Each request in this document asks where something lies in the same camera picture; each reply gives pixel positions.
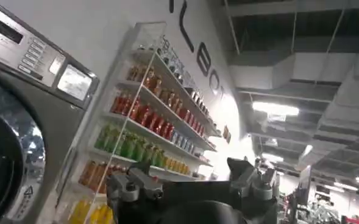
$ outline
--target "digital display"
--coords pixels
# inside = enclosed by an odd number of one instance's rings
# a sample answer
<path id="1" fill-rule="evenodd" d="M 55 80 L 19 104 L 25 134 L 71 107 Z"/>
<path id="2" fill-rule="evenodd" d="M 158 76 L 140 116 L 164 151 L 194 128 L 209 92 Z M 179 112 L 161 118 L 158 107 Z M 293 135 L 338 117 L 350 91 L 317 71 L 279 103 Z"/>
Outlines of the digital display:
<path id="1" fill-rule="evenodd" d="M 6 23 L 2 21 L 0 21 L 0 34 L 14 41 L 16 44 L 19 44 L 23 37 L 22 34 L 18 33 L 17 31 L 15 31 L 13 28 L 9 27 Z"/>
<path id="2" fill-rule="evenodd" d="M 88 75 L 75 67 L 68 65 L 60 78 L 57 87 L 69 95 L 83 101 L 91 83 L 92 79 Z"/>

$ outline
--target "green bottle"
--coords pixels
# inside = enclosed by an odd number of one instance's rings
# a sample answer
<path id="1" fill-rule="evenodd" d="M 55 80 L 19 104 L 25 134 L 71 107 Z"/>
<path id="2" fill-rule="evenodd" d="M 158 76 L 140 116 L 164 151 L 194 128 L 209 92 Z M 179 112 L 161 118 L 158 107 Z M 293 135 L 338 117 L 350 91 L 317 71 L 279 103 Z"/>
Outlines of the green bottle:
<path id="1" fill-rule="evenodd" d="M 157 166 L 157 157 L 159 154 L 159 150 L 160 149 L 156 146 L 153 148 L 152 156 L 151 156 L 151 165 L 152 166 Z"/>
<path id="2" fill-rule="evenodd" d="M 125 133 L 125 140 L 123 146 L 121 147 L 121 156 L 125 158 L 132 159 L 133 151 L 136 147 L 136 137 L 134 134 L 129 133 L 128 131 Z"/>
<path id="3" fill-rule="evenodd" d="M 116 148 L 116 151 L 114 152 L 115 155 L 121 155 L 121 151 L 123 149 L 123 145 L 124 145 L 124 141 L 125 141 L 125 135 L 124 133 L 121 135 L 121 137 L 119 138 L 119 142 Z"/>
<path id="4" fill-rule="evenodd" d="M 113 129 L 110 131 L 110 134 L 108 136 L 108 140 L 105 146 L 105 151 L 112 153 L 114 150 L 114 147 L 117 143 L 117 138 L 119 135 L 119 130 L 117 127 L 113 127 Z"/>
<path id="5" fill-rule="evenodd" d="M 105 125 L 105 126 L 101 129 L 101 132 L 99 133 L 99 136 L 98 136 L 98 138 L 97 138 L 97 140 L 96 140 L 96 142 L 95 142 L 94 147 L 95 147 L 96 149 L 102 149 L 102 150 L 104 150 L 105 144 L 106 144 L 106 140 L 107 140 L 109 134 L 110 134 L 110 125 L 107 124 L 107 125 Z"/>
<path id="6" fill-rule="evenodd" d="M 153 153 L 154 153 L 154 145 L 151 143 L 147 144 L 143 155 L 143 162 L 148 163 L 152 159 Z"/>
<path id="7" fill-rule="evenodd" d="M 136 140 L 136 147 L 135 147 L 135 151 L 133 153 L 133 159 L 135 161 L 142 161 L 143 160 L 143 155 L 145 152 L 145 144 L 146 144 L 146 140 L 144 138 L 137 138 Z"/>

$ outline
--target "control panel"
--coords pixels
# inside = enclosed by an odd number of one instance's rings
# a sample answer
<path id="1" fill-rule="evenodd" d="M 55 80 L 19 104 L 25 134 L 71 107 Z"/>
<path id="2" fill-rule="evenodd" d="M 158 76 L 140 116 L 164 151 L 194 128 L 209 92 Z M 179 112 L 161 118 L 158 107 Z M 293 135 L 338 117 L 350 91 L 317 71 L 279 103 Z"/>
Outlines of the control panel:
<path id="1" fill-rule="evenodd" d="M 92 77 L 65 65 L 66 57 L 0 11 L 0 62 L 50 88 L 84 101 Z"/>

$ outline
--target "black lettering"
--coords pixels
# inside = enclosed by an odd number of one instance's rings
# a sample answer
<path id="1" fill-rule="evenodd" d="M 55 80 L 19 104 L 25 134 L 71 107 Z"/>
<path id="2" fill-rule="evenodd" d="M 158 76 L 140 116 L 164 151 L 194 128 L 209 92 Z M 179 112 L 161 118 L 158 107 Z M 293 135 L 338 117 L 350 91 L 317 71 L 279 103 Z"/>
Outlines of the black lettering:
<path id="1" fill-rule="evenodd" d="M 191 53 L 194 53 L 194 45 L 191 42 L 191 40 L 189 38 L 189 35 L 187 34 L 187 32 L 185 30 L 185 27 L 183 26 L 183 19 L 185 17 L 186 9 L 187 9 L 187 2 L 184 1 L 183 5 L 182 5 L 182 9 L 180 10 L 180 14 L 179 14 L 179 29 L 180 29 L 180 31 L 181 31 L 187 45 L 190 48 Z"/>
<path id="2" fill-rule="evenodd" d="M 224 87 L 222 87 L 222 85 L 220 86 L 220 92 L 221 92 L 221 97 L 220 97 L 220 100 L 222 100 L 222 98 L 224 97 Z"/>
<path id="3" fill-rule="evenodd" d="M 169 12 L 174 12 L 174 0 L 169 0 Z"/>
<path id="4" fill-rule="evenodd" d="M 211 88 L 214 95 L 217 95 L 218 88 L 220 87 L 220 78 L 215 69 L 211 70 L 209 77 L 209 87 Z"/>
<path id="5" fill-rule="evenodd" d="M 205 77 L 208 77 L 211 66 L 210 55 L 204 42 L 201 42 L 197 51 L 197 63 Z"/>

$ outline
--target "black equipment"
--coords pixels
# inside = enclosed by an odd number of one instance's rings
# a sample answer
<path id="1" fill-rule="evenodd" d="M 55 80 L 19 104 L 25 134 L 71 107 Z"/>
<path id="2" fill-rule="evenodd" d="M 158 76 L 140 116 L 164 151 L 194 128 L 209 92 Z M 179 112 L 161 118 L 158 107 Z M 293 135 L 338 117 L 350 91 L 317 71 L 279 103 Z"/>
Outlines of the black equipment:
<path id="1" fill-rule="evenodd" d="M 235 167 L 244 172 L 232 181 L 157 183 L 148 164 L 136 163 L 108 177 L 107 203 L 120 224 L 276 224 L 275 170 L 262 175 L 247 161 Z"/>

